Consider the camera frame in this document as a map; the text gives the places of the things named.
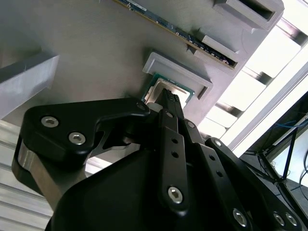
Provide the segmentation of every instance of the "gray panel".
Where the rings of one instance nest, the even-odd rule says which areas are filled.
[[[3,169],[3,167],[0,167],[0,183],[40,196],[38,193],[28,188],[27,186],[24,186],[18,180],[16,180],[14,174],[10,171],[9,168]]]
[[[169,22],[193,33],[201,29],[248,59],[267,35],[251,34],[213,9],[213,0],[136,0]],[[41,103],[65,103],[143,95],[151,77],[142,67],[151,49],[207,76],[214,84],[202,107],[187,105],[185,116],[199,124],[235,75],[217,70],[187,52],[176,36],[111,0],[2,1],[0,47],[60,55],[52,89],[18,108],[6,121],[21,125],[25,110]]]
[[[49,221],[48,218],[43,218],[34,214],[30,214],[18,209],[4,206],[0,204],[0,220],[1,218],[14,220],[18,223],[23,223],[28,226],[38,227],[41,229],[46,228]]]
[[[13,220],[0,218],[1,231],[38,231],[44,229],[38,229],[37,227],[31,227],[26,224],[16,223]]]
[[[22,193],[5,185],[0,185],[0,201],[24,209],[25,211],[30,210],[36,214],[46,215],[49,218],[53,214],[51,207],[44,198]]]

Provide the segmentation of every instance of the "mounting hole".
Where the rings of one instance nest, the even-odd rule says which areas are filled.
[[[45,116],[41,119],[42,125],[48,128],[54,128],[59,125],[59,121],[52,116]]]
[[[222,175],[222,173],[221,173],[221,172],[216,171],[216,173],[217,173],[217,175],[218,175],[219,177],[223,177],[223,175]]]
[[[179,154],[177,154],[176,152],[172,152],[171,155],[172,155],[174,158],[178,158],[178,157],[179,157]]]
[[[146,110],[145,106],[143,106],[140,102],[137,103],[137,107],[143,111]]]
[[[170,112],[167,112],[167,116],[169,116],[170,118],[173,118],[173,115]]]

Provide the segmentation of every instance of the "blue cable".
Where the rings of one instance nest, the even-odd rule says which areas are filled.
[[[277,126],[283,127],[283,128],[299,128],[299,127],[302,127],[302,126],[306,125],[308,123],[308,120],[306,119],[305,121],[303,121],[303,123],[301,123],[300,125],[297,125],[297,126],[288,126],[288,125],[286,125],[286,124],[289,124],[291,122],[292,121],[290,121],[288,123],[285,123],[285,124],[277,124]]]

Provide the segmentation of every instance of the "gray plastic block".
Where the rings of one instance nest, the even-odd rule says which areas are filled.
[[[284,11],[281,0],[216,0],[214,9],[247,31],[269,31]]]
[[[45,52],[0,69],[0,119],[51,86],[59,56]]]
[[[229,48],[225,47],[224,45],[222,45],[219,42],[212,39],[210,36],[204,35],[201,31],[198,31],[197,38],[199,40],[201,40],[204,44],[210,46],[211,48],[217,50],[218,52],[220,52],[223,55],[227,56],[228,58],[232,59],[237,64],[234,68],[229,68],[229,67],[217,62],[216,60],[211,59],[210,57],[203,54],[202,52],[200,52],[200,51],[198,51],[194,48],[190,48],[190,51],[193,53],[194,56],[198,57],[199,59],[201,59],[201,60],[203,60],[207,63],[211,63],[217,69],[225,72],[226,74],[232,75],[232,76],[234,76],[236,73],[238,73],[242,69],[244,63],[246,62],[246,59],[243,58],[242,56],[240,56],[238,54],[238,52],[230,50]]]

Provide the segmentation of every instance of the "metal frame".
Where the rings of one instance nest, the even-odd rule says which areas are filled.
[[[256,156],[261,158],[262,162],[264,163],[264,169],[265,169],[265,172],[268,175],[264,174],[263,172],[256,169],[255,167],[251,166],[247,162],[245,162],[245,161],[243,161],[243,162],[245,162],[245,164],[250,169],[255,171],[260,177],[262,177],[263,179],[265,179],[265,180],[273,183],[274,185],[276,185],[280,194],[282,195],[284,200],[287,202],[287,204],[294,211],[296,211],[297,215],[301,218],[303,223],[305,225],[307,225],[308,224],[308,216],[306,215],[305,211],[301,208],[299,203],[296,201],[296,199],[293,197],[293,195],[291,194],[291,191],[286,186],[287,173],[288,173],[291,158],[292,158],[292,153],[293,153],[293,148],[294,148],[294,144],[295,144],[295,140],[296,140],[297,130],[298,130],[297,128],[294,129],[283,140],[281,140],[276,146],[274,146],[273,148],[269,148],[269,151],[265,151],[263,153],[257,153],[256,154]],[[268,161],[267,155],[269,155],[272,151],[274,151],[277,147],[279,147],[285,141],[289,140],[289,138],[291,138],[290,148],[289,148],[288,156],[287,156],[287,159],[286,159],[286,164],[285,164],[285,168],[284,168],[284,171],[283,171],[283,175],[280,176],[276,172],[276,170],[272,167],[270,162]]]
[[[236,156],[241,156],[307,92],[307,54],[305,46],[222,136]]]

